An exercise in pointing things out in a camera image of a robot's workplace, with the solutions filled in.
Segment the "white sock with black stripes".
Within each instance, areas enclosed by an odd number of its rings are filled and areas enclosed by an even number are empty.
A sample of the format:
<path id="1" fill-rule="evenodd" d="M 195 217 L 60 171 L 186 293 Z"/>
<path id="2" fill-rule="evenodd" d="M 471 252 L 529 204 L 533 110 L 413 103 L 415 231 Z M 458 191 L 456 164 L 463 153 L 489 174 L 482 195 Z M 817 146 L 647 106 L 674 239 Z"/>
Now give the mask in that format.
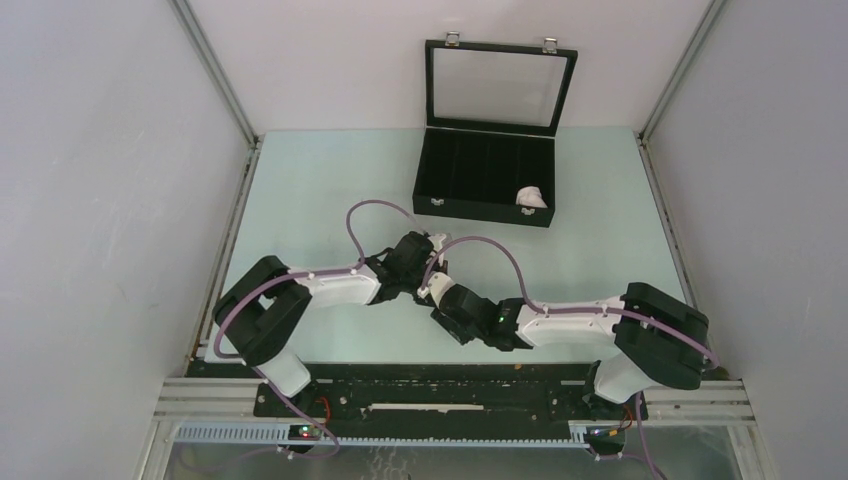
<path id="1" fill-rule="evenodd" d="M 520 188 L 516 193 L 515 203 L 522 207 L 547 208 L 548 205 L 543 198 L 541 189 L 537 186 L 526 186 Z"/>

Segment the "black display case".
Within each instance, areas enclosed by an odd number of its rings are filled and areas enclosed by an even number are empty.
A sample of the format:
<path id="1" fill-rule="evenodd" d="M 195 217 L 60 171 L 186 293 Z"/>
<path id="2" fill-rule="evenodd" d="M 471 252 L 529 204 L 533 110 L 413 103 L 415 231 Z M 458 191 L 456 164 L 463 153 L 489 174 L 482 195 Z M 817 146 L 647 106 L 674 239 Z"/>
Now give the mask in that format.
<path id="1" fill-rule="evenodd" d="M 556 134 L 579 54 L 460 39 L 424 43 L 426 123 L 415 183 L 418 215 L 547 228 L 556 212 Z M 541 189 L 547 208 L 522 207 Z"/>

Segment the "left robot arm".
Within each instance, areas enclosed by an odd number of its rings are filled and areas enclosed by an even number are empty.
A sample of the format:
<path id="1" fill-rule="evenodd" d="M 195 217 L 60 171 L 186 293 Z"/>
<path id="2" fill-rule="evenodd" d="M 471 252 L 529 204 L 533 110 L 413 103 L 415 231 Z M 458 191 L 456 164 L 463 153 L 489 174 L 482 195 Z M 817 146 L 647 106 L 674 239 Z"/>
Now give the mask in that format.
<path id="1" fill-rule="evenodd" d="M 354 267 L 324 271 L 293 269 L 278 257 L 261 258 L 213 309 L 214 335 L 209 361 L 233 360 L 256 370 L 278 390 L 277 402 L 292 416 L 304 416 L 316 403 L 306 366 L 288 346 L 308 309 L 337 305 L 376 305 L 408 294 L 432 306 L 418 290 L 429 262 L 450 236 L 409 232 L 398 244 Z"/>

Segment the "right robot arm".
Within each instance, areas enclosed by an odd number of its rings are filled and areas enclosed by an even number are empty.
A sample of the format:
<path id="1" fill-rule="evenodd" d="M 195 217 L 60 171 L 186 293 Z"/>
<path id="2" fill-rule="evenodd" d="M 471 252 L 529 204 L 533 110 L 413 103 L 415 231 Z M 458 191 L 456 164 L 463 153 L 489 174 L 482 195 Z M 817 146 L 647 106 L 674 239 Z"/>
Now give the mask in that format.
<path id="1" fill-rule="evenodd" d="M 588 303 L 543 304 L 522 298 L 495 303 L 442 274 L 417 297 L 460 344 L 479 340 L 504 352 L 550 345 L 614 348 L 594 363 L 581 392 L 585 411 L 606 418 L 653 387 L 692 391 L 710 363 L 708 318 L 657 288 L 633 282 L 620 296 Z"/>

